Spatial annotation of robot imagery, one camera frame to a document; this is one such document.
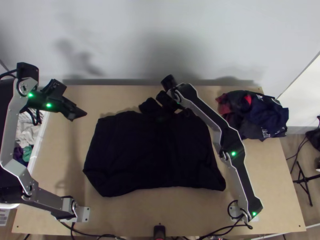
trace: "black garment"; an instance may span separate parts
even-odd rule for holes
[[[264,141],[266,138],[286,136],[289,110],[283,108],[274,97],[239,90],[223,94],[216,100],[219,109],[223,109],[223,105],[230,109],[230,113],[223,117],[238,130],[242,139]]]
[[[312,146],[320,151],[320,128],[306,132],[306,137]]]
[[[207,125],[191,111],[167,112],[149,98],[141,113],[98,120],[83,172],[107,197],[184,186],[223,191]]]

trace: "wooden table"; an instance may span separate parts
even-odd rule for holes
[[[224,192],[193,188],[137,190],[104,198],[82,173],[86,153],[98,118],[127,110],[137,110],[148,97],[155,98],[160,86],[69,86],[65,96],[88,112],[86,117],[70,122],[60,113],[50,114],[44,139],[32,176],[39,186],[55,194],[71,195],[81,206],[91,208],[87,223],[76,229],[92,234],[117,236],[152,236],[153,226],[166,226],[168,236],[199,236],[233,222],[227,205],[234,200],[226,166],[216,155],[225,177]],[[198,94],[213,109],[222,93],[259,87],[198,86]],[[230,235],[269,234],[305,231],[302,213],[282,151],[280,140],[244,140],[246,166],[254,191],[264,209],[253,230],[239,227]],[[13,232],[69,235],[48,212],[25,205],[18,207]]]

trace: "white wall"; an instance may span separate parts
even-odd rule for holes
[[[0,59],[38,66],[42,85],[231,76],[242,82],[216,83],[277,97],[320,50],[319,9],[318,0],[2,1]]]
[[[319,124],[320,115],[320,56],[278,98],[289,108],[290,133],[303,133]]]

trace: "white laundry basket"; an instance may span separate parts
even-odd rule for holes
[[[35,110],[31,109],[31,112],[34,115],[36,115],[36,111]],[[33,146],[32,153],[31,153],[30,160],[29,160],[28,167],[27,167],[27,169],[30,172],[30,174],[32,174],[34,165],[36,163],[36,159],[37,159],[38,152],[39,152],[39,149],[40,149],[40,146],[41,146],[41,142],[42,142],[42,139],[43,139],[44,131],[45,131],[47,123],[48,123],[49,115],[50,115],[49,112],[40,111],[40,118],[42,120],[42,124],[40,126],[40,130],[39,130],[36,142],[35,142],[35,144]],[[18,121],[19,122],[32,123],[31,116],[27,112],[19,114],[19,120]],[[16,208],[17,206],[19,206],[19,203],[16,203],[16,204],[0,203],[0,208],[2,208],[2,209],[11,209],[11,208]]]

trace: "wooden floor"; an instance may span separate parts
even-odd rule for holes
[[[288,135],[281,139],[282,148],[286,158],[297,152],[299,144],[304,139],[304,135]],[[320,152],[309,142],[301,148],[298,161],[306,177],[320,174],[315,170],[315,159],[320,157]],[[288,160],[288,167],[291,168],[294,158]],[[293,180],[298,179],[299,168],[295,166],[291,174]],[[295,184],[296,193],[300,203],[302,215],[306,226],[320,223],[320,178],[308,182],[313,207],[309,205],[308,195],[299,184]],[[319,240],[320,226],[309,228],[307,232],[285,234],[287,240]],[[270,240],[283,240],[282,236],[268,238]]]
[[[282,148],[284,154],[287,157],[294,155],[298,149],[300,142],[303,140],[304,135],[288,135],[281,139]],[[304,171],[306,176],[313,176],[319,174],[315,170],[314,161],[316,158],[320,157],[320,152],[312,147],[312,145],[307,142],[300,150],[298,155],[298,161]],[[291,168],[293,159],[288,160],[288,167]],[[298,167],[295,166],[292,179],[296,180],[298,178]],[[309,205],[309,200],[307,194],[300,187],[300,185],[295,184],[296,193],[299,199],[300,207],[304,217],[306,226],[320,223],[320,178],[312,180],[308,183],[309,190],[311,192],[311,199],[313,202],[313,207]],[[12,234],[11,227],[13,224],[13,219],[15,215],[15,210],[10,213],[10,220],[7,227],[0,227],[0,239],[1,240],[23,240],[25,234]],[[306,232],[299,233],[288,233],[285,234],[287,240],[319,240],[320,239],[320,226],[309,228]],[[43,235],[31,235],[28,240],[69,240],[70,236],[43,236]],[[92,238],[86,237],[76,237],[79,240],[86,240]],[[272,238],[267,238],[269,240],[283,240],[283,236],[276,236]]]

